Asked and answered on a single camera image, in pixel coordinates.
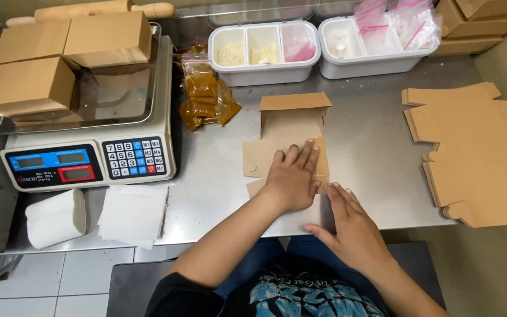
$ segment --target black chair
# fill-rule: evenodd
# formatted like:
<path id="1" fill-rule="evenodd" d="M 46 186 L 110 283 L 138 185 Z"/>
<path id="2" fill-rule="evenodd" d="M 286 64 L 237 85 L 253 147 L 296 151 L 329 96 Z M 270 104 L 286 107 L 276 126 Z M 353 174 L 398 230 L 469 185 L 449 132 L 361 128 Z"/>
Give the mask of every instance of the black chair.
<path id="1" fill-rule="evenodd" d="M 387 245 L 400 266 L 445 309 L 440 284 L 425 241 Z M 107 317 L 144 316 L 152 292 L 174 260 L 113 266 Z"/>

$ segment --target scale keypad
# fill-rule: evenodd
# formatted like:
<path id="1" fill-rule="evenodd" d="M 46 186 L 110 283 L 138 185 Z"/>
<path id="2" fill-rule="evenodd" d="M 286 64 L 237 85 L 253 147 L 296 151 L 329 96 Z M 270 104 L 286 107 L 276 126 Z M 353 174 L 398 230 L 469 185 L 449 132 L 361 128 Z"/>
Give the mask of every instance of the scale keypad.
<path id="1" fill-rule="evenodd" d="M 165 158 L 159 137 L 102 143 L 110 179 L 165 175 Z"/>

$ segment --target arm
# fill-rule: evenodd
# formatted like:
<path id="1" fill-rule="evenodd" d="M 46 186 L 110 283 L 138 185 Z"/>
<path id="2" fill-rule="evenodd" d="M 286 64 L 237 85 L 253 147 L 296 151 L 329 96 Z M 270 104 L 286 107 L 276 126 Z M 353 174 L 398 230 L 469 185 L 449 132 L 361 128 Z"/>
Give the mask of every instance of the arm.
<path id="1" fill-rule="evenodd" d="M 177 272 L 198 285 L 217 288 L 281 214 L 311 206 L 320 186 L 311 183 L 320 154 L 313 143 L 308 139 L 300 152 L 292 145 L 286 157 L 277 151 L 257 195 L 179 256 L 166 275 Z"/>
<path id="2" fill-rule="evenodd" d="M 397 316 L 449 317 L 392 257 L 377 225 L 350 190 L 338 183 L 327 184 L 337 235 L 318 225 L 306 225 L 345 264 L 365 275 Z"/>

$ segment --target person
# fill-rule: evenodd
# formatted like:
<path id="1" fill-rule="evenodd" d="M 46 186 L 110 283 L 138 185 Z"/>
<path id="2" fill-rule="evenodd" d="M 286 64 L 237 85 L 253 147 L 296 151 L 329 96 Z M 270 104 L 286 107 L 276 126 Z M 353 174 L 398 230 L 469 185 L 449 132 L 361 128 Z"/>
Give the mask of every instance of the person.
<path id="1" fill-rule="evenodd" d="M 307 224 L 313 235 L 292 237 L 286 252 L 276 238 L 260 239 L 279 216 L 310 207 L 323 185 L 312 181 L 320 153 L 313 142 L 275 153 L 265 186 L 179 256 L 145 316 L 449 316 L 338 183 L 324 184 L 336 235 Z"/>

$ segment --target hand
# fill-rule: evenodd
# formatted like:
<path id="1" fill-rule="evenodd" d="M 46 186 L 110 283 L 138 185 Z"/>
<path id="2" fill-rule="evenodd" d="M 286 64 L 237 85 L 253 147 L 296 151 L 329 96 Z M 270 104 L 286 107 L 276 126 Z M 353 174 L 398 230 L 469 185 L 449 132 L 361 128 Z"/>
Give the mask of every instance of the hand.
<path id="1" fill-rule="evenodd" d="M 285 156 L 278 150 L 267 175 L 260 195 L 271 197 L 281 213 L 306 209 L 312 205 L 320 181 L 312 181 L 320 149 L 313 147 L 314 140 L 308 139 L 299 153 L 293 144 Z"/>
<path id="2" fill-rule="evenodd" d="M 363 210 L 356 196 L 338 183 L 329 183 L 326 193 L 332 202 L 337 235 L 318 225 L 305 225 L 306 231 L 324 242 L 345 264 L 371 279 L 391 264 L 397 265 L 377 225 Z"/>

